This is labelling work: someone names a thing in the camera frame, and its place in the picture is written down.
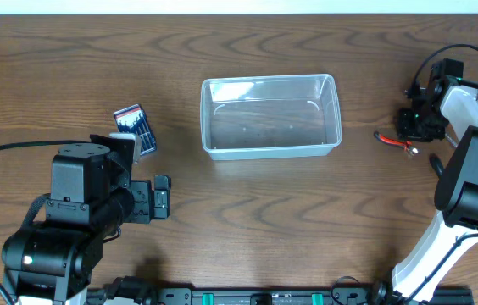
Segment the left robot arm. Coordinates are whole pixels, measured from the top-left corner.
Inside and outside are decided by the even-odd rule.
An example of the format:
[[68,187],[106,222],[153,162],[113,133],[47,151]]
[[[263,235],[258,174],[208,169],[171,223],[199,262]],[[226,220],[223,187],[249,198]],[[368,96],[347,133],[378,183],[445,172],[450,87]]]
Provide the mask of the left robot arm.
[[3,286],[13,301],[65,304],[89,286],[104,244],[120,236],[122,224],[170,216],[170,177],[133,180],[135,151],[132,139],[98,135],[58,150],[50,193],[31,204],[3,245]]

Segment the blue screwdriver bit set case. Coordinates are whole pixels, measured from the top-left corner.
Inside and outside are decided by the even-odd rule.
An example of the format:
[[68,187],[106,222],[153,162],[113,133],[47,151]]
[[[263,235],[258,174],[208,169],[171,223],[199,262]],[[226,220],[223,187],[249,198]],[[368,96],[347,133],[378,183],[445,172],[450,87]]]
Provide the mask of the blue screwdriver bit set case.
[[133,133],[141,138],[142,156],[157,151],[156,138],[140,104],[115,111],[113,117],[119,132]]

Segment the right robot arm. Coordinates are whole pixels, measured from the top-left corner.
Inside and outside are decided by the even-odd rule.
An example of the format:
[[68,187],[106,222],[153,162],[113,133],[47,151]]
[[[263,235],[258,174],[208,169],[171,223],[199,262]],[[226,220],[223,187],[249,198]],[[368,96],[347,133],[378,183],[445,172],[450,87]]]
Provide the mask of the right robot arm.
[[446,165],[430,157],[437,173],[436,214],[413,251],[392,270],[387,304],[428,303],[457,260],[478,243],[478,82],[464,80],[464,64],[445,58],[431,66],[429,83],[414,82],[410,108],[398,112],[397,136],[442,140],[452,128],[458,144]]

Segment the red handled pliers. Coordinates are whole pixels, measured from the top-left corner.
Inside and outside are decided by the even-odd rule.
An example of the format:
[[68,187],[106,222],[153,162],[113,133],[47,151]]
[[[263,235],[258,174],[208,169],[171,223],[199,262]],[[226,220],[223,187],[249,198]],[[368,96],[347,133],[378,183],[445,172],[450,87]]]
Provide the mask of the red handled pliers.
[[411,141],[394,140],[383,136],[379,131],[374,132],[374,138],[388,146],[402,148],[403,151],[411,157],[419,153],[419,150],[413,146]]

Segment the black yellow screwdriver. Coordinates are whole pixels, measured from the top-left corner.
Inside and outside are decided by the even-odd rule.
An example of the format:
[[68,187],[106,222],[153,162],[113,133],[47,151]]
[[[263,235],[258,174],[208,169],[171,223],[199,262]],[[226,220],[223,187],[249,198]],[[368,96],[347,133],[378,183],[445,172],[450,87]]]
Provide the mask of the black yellow screwdriver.
[[429,163],[438,178],[441,178],[444,172],[444,165],[441,159],[435,154],[429,155]]

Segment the silver double ring wrench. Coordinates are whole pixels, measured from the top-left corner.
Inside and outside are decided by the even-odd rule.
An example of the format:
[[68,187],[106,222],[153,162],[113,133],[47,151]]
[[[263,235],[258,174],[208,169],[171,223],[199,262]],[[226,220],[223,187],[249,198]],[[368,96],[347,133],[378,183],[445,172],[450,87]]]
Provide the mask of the silver double ring wrench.
[[453,148],[456,148],[458,146],[458,143],[449,134],[446,134],[445,137]]

